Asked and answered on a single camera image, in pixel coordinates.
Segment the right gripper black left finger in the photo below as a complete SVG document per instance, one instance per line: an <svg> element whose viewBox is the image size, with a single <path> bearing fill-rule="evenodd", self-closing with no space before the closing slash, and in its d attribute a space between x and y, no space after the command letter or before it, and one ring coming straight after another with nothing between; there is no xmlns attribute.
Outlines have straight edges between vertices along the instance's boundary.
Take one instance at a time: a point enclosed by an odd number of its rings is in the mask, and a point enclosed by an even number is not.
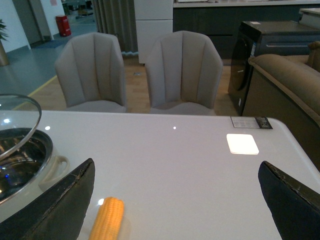
<svg viewBox="0 0 320 240"><path fill-rule="evenodd" d="M95 163L88 158L0 224L2 240L75 240L91 200Z"/></svg>

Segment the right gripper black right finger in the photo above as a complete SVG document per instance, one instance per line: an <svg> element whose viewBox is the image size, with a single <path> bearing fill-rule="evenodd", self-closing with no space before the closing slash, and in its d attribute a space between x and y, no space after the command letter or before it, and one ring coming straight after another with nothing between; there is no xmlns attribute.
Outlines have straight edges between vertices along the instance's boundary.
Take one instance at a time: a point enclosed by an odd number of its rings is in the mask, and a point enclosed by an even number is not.
<svg viewBox="0 0 320 240"><path fill-rule="evenodd" d="M320 194L267 161L258 170L264 200L283 240L320 238Z"/></svg>

